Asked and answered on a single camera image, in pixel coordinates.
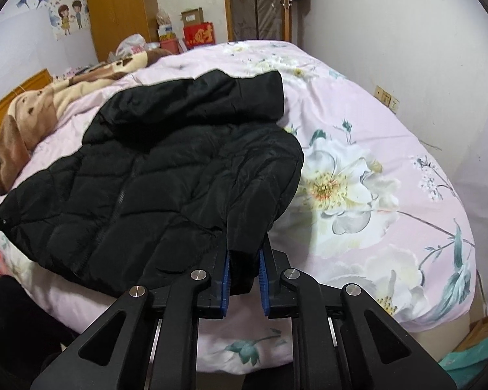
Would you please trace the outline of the brown cardboard box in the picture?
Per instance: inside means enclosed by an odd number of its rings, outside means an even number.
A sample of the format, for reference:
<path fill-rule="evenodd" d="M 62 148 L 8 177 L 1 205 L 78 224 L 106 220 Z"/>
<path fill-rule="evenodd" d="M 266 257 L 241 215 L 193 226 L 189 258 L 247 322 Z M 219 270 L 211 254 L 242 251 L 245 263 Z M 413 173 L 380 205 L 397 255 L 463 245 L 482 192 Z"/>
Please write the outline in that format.
<path fill-rule="evenodd" d="M 197 7 L 181 12 L 181 21 L 184 27 L 197 26 L 203 24 L 203 9 Z"/>

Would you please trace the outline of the brown beige fleece blanket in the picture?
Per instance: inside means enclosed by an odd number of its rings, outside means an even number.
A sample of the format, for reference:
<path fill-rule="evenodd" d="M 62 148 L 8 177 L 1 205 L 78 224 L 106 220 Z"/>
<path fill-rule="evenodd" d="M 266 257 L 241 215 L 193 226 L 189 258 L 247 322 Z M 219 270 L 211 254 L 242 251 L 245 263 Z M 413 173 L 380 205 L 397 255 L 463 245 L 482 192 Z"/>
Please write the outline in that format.
<path fill-rule="evenodd" d="M 170 54 L 163 48 L 146 50 L 16 96 L 0 126 L 0 196 L 12 189 L 33 150 L 53 133 L 71 103 Z"/>

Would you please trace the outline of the red gift box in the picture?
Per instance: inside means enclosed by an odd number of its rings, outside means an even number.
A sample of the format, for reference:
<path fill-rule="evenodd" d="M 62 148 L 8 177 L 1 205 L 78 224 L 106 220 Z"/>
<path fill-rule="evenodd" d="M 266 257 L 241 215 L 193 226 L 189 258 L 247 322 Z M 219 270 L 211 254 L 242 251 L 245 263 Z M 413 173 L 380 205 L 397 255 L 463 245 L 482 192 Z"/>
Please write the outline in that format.
<path fill-rule="evenodd" d="M 216 43 L 213 25 L 211 22 L 203 22 L 198 25 L 185 26 L 183 28 L 184 41 L 188 49 L 214 45 Z"/>

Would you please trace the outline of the wall power socket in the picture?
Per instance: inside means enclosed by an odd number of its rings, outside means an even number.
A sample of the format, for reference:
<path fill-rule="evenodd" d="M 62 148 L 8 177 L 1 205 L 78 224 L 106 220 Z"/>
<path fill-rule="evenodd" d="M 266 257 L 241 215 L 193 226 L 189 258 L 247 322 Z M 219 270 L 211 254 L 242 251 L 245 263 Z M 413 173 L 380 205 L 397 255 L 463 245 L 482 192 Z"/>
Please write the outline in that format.
<path fill-rule="evenodd" d="M 399 110 L 399 100 L 386 92 L 382 87 L 377 85 L 374 88 L 374 97 L 384 104 L 393 114 L 396 114 Z"/>

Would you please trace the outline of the cartoon couple wall sticker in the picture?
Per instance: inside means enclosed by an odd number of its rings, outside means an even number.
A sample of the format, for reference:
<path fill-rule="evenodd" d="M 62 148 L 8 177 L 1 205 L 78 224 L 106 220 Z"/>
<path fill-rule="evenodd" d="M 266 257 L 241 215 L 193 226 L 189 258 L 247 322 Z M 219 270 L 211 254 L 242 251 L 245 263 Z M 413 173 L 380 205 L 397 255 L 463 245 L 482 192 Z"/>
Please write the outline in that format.
<path fill-rule="evenodd" d="M 47 0 L 47 8 L 56 40 L 90 29 L 87 0 Z"/>

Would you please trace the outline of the white blue carton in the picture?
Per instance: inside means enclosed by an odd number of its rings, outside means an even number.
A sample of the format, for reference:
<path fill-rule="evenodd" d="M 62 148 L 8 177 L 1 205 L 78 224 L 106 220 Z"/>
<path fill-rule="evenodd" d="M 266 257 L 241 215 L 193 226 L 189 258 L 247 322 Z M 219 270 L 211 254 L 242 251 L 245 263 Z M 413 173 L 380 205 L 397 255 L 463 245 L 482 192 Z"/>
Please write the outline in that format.
<path fill-rule="evenodd" d="M 159 25 L 157 30 L 157 35 L 160 41 L 168 41 L 176 38 L 176 35 L 173 32 L 171 24 Z"/>

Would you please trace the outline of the white plastic bag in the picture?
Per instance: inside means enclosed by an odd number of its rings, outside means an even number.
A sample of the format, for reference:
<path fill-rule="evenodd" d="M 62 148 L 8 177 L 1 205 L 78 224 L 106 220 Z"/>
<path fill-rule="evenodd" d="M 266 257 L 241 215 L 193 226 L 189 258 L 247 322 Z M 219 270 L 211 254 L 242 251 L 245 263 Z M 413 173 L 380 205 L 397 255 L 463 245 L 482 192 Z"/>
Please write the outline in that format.
<path fill-rule="evenodd" d="M 128 57 L 133 54 L 143 52 L 147 49 L 145 38 L 139 33 L 135 33 L 125 38 L 115 50 L 117 58 Z"/>

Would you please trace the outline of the pink storage bin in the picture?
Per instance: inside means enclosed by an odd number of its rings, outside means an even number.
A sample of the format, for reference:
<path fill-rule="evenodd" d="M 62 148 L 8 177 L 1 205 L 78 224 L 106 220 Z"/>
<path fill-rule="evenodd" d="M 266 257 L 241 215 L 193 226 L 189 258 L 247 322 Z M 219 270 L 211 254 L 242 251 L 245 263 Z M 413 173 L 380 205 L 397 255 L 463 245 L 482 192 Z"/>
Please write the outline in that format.
<path fill-rule="evenodd" d="M 170 53 L 174 55 L 178 55 L 181 53 L 180 51 L 180 45 L 179 45 L 179 40 L 177 38 L 172 38 L 172 39 L 167 39 L 160 41 L 160 47 L 169 51 Z"/>

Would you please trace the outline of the orange wooden wardrobe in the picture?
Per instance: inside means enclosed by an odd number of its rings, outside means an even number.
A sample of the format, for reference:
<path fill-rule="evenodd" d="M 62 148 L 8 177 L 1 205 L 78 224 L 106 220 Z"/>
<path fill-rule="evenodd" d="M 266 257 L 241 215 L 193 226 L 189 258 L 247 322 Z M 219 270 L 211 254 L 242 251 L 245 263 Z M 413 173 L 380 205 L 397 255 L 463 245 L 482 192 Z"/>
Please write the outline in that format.
<path fill-rule="evenodd" d="M 157 41 L 157 0 L 87 0 L 92 41 L 100 62 L 132 34 Z"/>

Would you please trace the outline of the black puffer jacket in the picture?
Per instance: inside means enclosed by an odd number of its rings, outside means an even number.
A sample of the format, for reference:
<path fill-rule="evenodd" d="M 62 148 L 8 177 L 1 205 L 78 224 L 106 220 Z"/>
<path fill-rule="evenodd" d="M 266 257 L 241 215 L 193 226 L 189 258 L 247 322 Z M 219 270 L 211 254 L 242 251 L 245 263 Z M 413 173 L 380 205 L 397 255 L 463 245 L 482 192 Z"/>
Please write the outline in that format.
<path fill-rule="evenodd" d="M 283 114 L 277 71 L 215 70 L 116 93 L 76 152 L 7 194 L 6 236 L 41 267 L 111 297 L 166 286 L 220 248 L 231 292 L 248 293 L 301 177 Z"/>

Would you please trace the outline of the wooden door with frame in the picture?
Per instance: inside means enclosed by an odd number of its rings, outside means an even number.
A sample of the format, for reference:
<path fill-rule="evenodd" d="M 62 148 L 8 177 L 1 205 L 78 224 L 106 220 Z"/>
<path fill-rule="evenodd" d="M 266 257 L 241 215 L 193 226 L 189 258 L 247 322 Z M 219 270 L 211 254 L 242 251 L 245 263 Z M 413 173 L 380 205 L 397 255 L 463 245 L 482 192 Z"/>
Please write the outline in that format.
<path fill-rule="evenodd" d="M 291 41 L 291 0 L 224 0 L 229 41 Z"/>

